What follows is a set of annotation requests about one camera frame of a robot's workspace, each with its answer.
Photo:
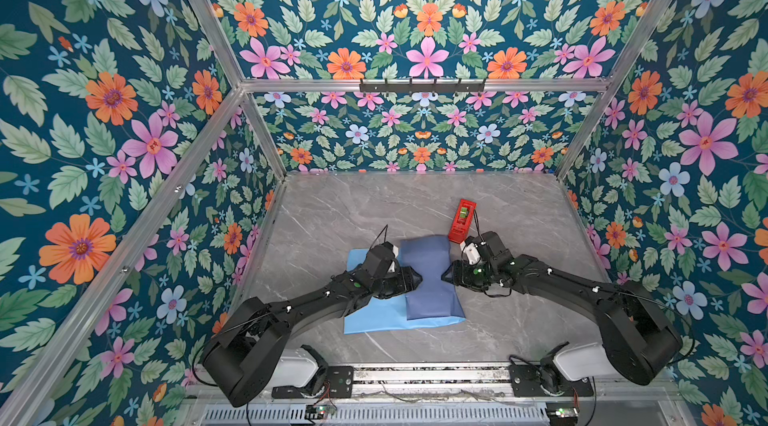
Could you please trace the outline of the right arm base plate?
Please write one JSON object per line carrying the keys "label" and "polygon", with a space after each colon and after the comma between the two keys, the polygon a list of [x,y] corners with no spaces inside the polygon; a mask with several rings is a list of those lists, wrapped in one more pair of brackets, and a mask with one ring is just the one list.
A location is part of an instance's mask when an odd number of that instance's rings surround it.
{"label": "right arm base plate", "polygon": [[508,366],[513,395],[518,398],[578,397],[595,395],[590,379],[569,381],[553,367],[513,363]]}

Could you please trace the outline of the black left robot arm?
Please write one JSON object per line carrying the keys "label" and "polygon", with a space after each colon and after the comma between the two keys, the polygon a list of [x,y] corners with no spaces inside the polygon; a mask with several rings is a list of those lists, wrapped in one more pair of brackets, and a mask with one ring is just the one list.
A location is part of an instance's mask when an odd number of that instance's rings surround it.
{"label": "black left robot arm", "polygon": [[369,248],[362,263],[314,291],[279,302],[245,300],[204,346],[200,362],[231,405],[244,406],[267,387],[292,337],[349,316],[373,298],[413,292],[422,282],[422,275],[402,266],[395,246],[385,241]]}

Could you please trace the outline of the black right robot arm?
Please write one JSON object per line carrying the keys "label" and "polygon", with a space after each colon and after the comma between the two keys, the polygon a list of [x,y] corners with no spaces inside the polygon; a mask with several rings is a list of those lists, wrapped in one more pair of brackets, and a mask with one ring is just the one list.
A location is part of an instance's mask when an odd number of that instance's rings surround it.
{"label": "black right robot arm", "polygon": [[588,376],[599,365],[641,386],[650,384],[682,351],[683,340],[672,321],[637,284],[590,280],[554,268],[530,255],[513,255],[495,232],[470,236],[441,279],[486,294],[498,285],[509,292],[552,301],[592,321],[601,342],[590,359],[585,347],[560,349],[553,362],[564,376],[573,365]]}

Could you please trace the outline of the light blue wrapping paper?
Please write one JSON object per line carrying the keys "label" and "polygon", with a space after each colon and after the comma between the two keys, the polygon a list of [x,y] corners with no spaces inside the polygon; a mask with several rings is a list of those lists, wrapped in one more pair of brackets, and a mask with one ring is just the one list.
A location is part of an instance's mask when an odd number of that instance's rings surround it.
{"label": "light blue wrapping paper", "polygon": [[418,273],[421,283],[404,295],[371,299],[367,306],[344,318],[344,333],[438,328],[464,322],[465,313],[455,286],[441,279],[451,265],[450,250],[446,236],[404,240],[398,261]]}

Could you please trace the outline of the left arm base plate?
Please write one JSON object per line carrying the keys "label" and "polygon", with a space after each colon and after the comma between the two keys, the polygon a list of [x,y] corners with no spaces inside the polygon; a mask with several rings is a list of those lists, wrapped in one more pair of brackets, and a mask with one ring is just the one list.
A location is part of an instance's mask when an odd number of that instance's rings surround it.
{"label": "left arm base plate", "polygon": [[306,386],[273,387],[273,399],[313,399],[352,397],[355,369],[352,366],[330,366],[320,369]]}

